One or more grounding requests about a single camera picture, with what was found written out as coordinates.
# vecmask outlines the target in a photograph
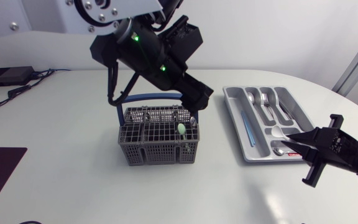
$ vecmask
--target white table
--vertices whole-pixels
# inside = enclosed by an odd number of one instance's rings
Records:
[[[106,71],[60,72],[0,108],[0,146],[28,151],[0,193],[0,223],[358,223],[358,181],[326,166],[316,188],[304,163],[248,164],[223,86],[285,86],[315,126],[343,114],[358,139],[358,106],[313,83],[255,70],[189,71],[215,90],[200,111],[194,164],[129,167],[117,143]],[[131,71],[120,71],[117,91]],[[0,88],[0,100],[12,87]],[[141,78],[132,94],[158,92]],[[139,105],[173,105],[146,101]]]

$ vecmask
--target gray plastic basket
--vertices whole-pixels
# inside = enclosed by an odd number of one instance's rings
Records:
[[[130,166],[145,163],[194,163],[200,132],[198,125],[191,127],[190,112],[184,107],[174,105],[127,108],[121,116],[123,125],[120,127],[118,143]],[[185,125],[186,139],[177,132],[179,123]]]

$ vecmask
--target basket handle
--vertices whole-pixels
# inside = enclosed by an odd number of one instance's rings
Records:
[[[127,96],[127,98],[122,103],[130,103],[141,100],[180,100],[181,93],[144,93]],[[117,106],[118,120],[119,125],[123,126],[124,122],[124,113],[122,112],[122,104]],[[194,117],[198,123],[198,112],[194,114]]]

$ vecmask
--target spoon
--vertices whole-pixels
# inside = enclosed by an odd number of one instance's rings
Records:
[[[286,137],[286,135],[283,133],[283,130],[275,125],[272,128],[272,136],[276,137],[276,138],[284,138],[286,141],[289,141],[290,138]]]
[[[279,147],[274,147],[273,148],[273,152],[278,155],[278,156],[282,156],[282,155],[285,155],[285,154],[288,154],[288,153],[294,153],[293,151],[283,151],[282,149],[280,149]]]
[[[251,101],[252,105],[255,104],[255,97],[252,93],[247,93],[249,101]]]
[[[183,136],[183,140],[187,140],[186,139],[186,127],[184,124],[182,124],[182,123],[178,124],[178,133]],[[187,151],[190,152],[189,145],[186,143],[185,146],[186,146]]]
[[[191,128],[197,128],[197,120],[195,117],[190,118],[190,126]]]

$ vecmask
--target black box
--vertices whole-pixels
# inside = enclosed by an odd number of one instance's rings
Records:
[[[0,86],[26,85],[33,72],[31,66],[0,68]]]

